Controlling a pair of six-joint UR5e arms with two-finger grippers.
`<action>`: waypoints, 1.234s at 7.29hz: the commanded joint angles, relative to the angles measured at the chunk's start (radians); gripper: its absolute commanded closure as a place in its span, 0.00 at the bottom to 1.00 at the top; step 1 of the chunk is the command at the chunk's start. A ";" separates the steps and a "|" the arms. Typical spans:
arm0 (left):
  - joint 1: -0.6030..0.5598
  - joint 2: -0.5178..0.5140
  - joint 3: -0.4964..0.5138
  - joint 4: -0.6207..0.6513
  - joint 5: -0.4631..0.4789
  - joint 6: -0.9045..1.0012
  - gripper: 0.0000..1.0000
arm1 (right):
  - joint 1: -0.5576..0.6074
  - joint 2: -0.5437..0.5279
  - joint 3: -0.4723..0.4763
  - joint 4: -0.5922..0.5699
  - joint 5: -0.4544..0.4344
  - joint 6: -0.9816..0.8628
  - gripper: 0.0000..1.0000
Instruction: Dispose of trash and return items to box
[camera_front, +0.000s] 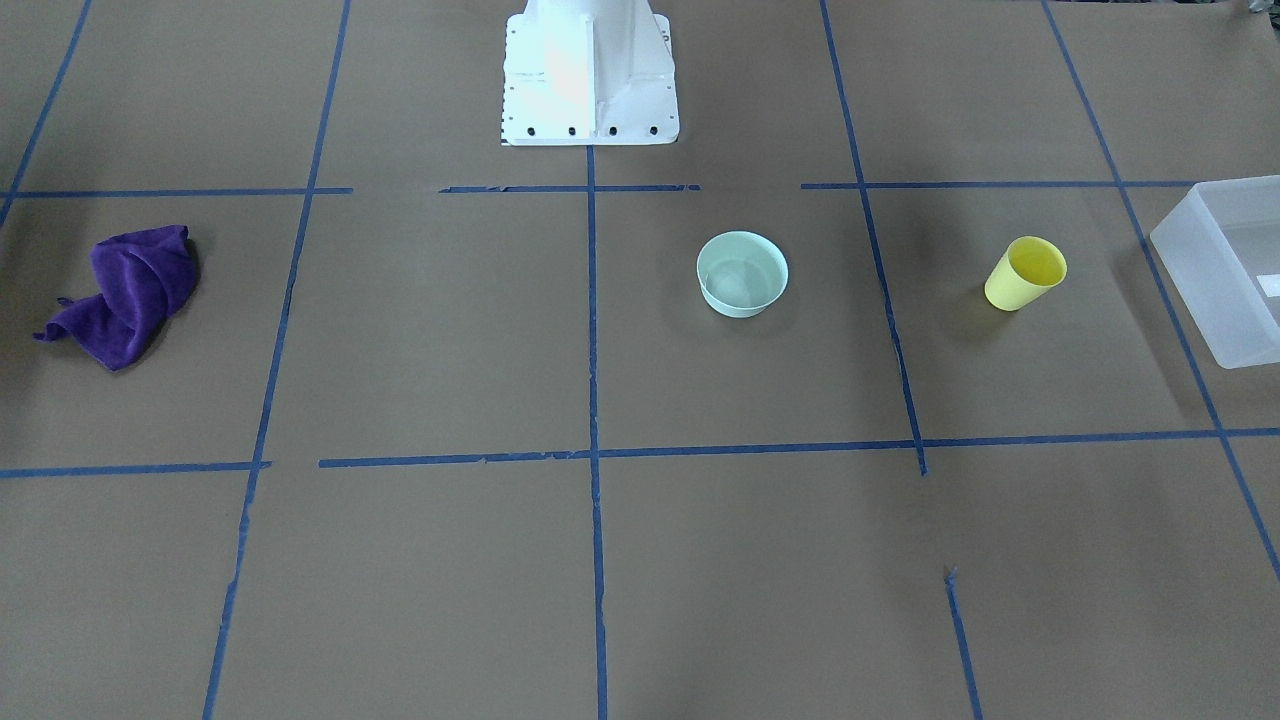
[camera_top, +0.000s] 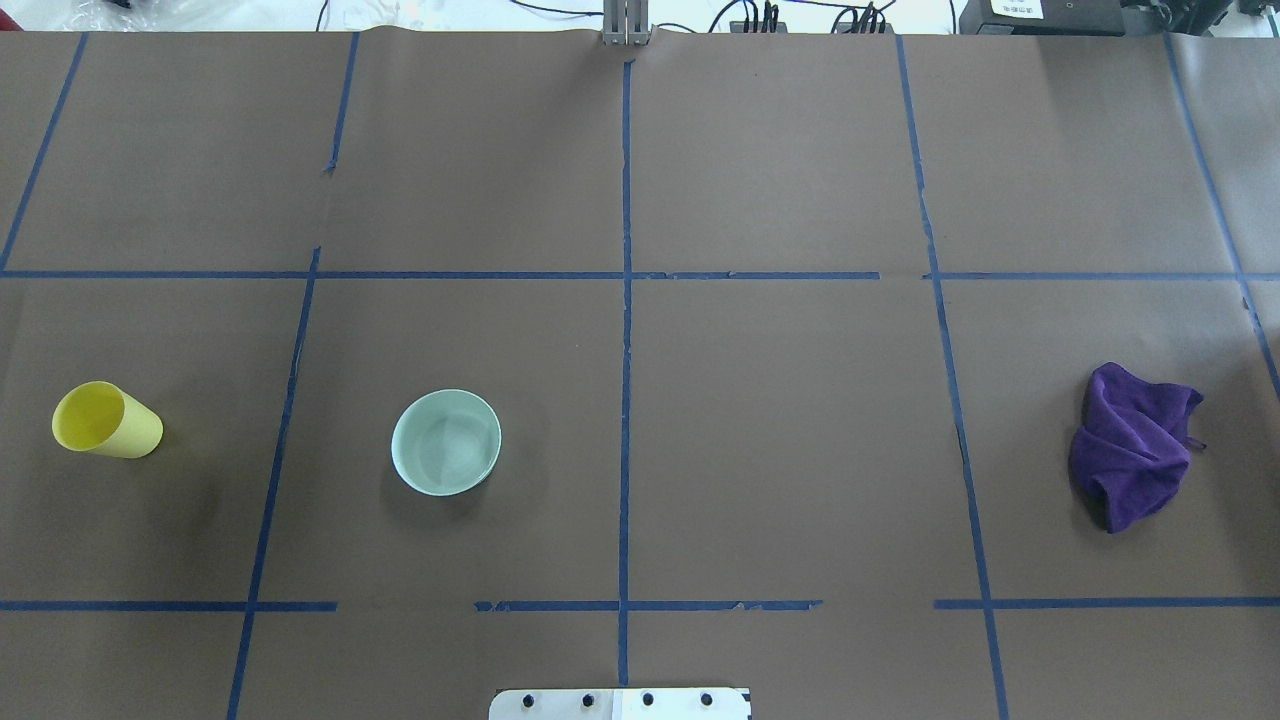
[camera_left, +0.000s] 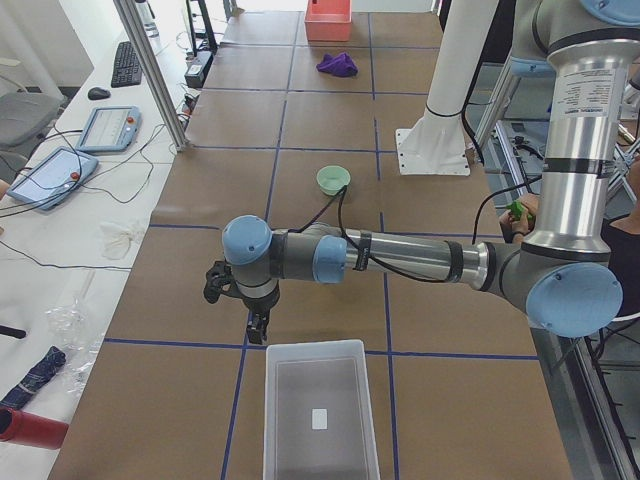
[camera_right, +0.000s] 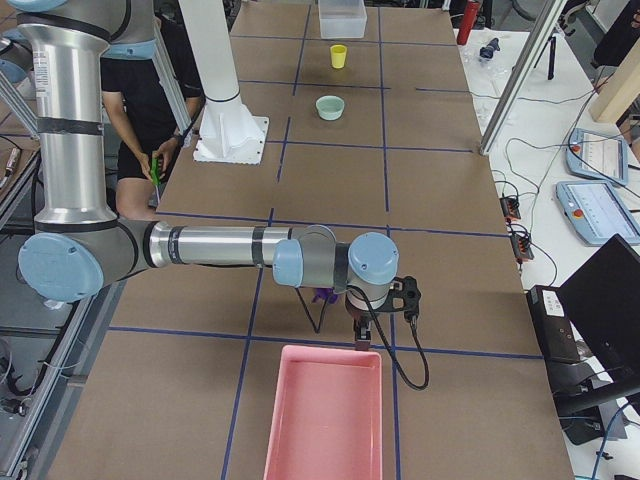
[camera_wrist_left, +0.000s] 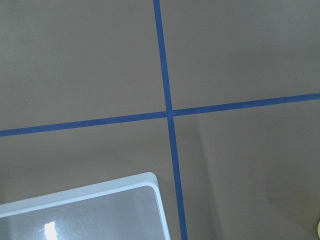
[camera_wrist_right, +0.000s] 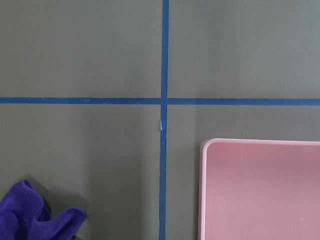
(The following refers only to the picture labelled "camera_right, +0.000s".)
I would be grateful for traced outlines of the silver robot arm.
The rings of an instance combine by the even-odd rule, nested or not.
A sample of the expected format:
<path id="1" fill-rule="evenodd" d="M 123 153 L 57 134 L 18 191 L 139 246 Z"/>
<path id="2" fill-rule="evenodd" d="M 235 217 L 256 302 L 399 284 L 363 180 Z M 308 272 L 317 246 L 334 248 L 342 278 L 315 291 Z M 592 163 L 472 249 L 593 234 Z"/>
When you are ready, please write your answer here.
<path id="1" fill-rule="evenodd" d="M 155 53 L 153 5 L 18 1 L 15 9 L 33 51 L 45 193 L 18 263 L 40 295 L 76 302 L 172 264 L 268 268 L 278 284 L 343 295 L 358 349 L 366 348 L 380 313 L 406 306 L 409 287 L 397 274 L 397 247 L 379 233 L 341 243 L 321 225 L 187 227 L 119 218 L 106 201 L 100 59 Z"/>

